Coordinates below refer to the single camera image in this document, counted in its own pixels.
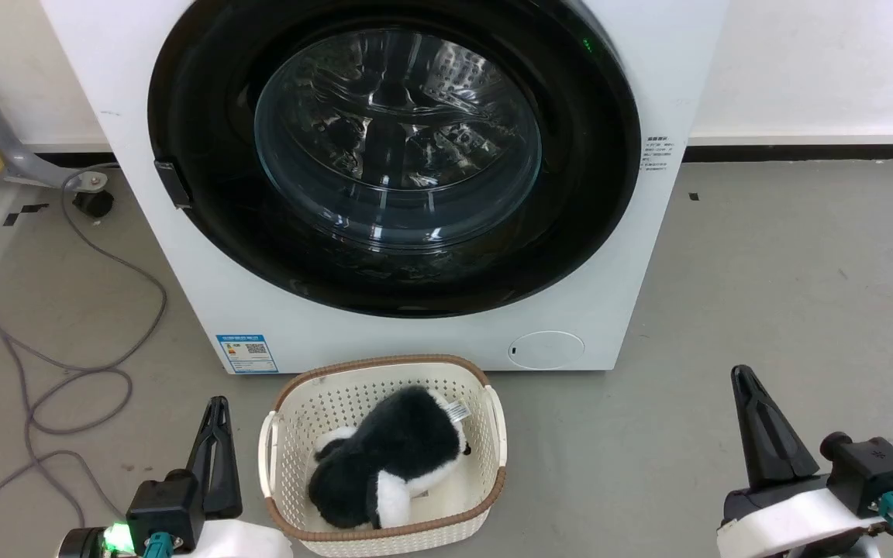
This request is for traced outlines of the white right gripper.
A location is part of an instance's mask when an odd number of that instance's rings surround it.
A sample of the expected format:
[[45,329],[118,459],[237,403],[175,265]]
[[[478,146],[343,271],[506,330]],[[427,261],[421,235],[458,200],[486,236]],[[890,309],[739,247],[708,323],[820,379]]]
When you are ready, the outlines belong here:
[[[826,488],[825,476],[814,477],[818,463],[752,368],[735,365],[731,384],[750,490],[724,498],[719,555],[881,556],[875,536],[882,520],[855,515]],[[770,487],[779,483],[793,484]]]

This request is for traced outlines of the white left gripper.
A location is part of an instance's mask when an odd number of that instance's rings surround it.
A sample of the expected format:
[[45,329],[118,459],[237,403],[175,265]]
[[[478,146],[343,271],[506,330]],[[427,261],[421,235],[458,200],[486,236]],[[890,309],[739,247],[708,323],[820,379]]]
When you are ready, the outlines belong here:
[[279,529],[234,519],[243,513],[242,491],[226,397],[212,397],[202,414],[188,459],[208,520],[194,551],[181,557],[294,557]]

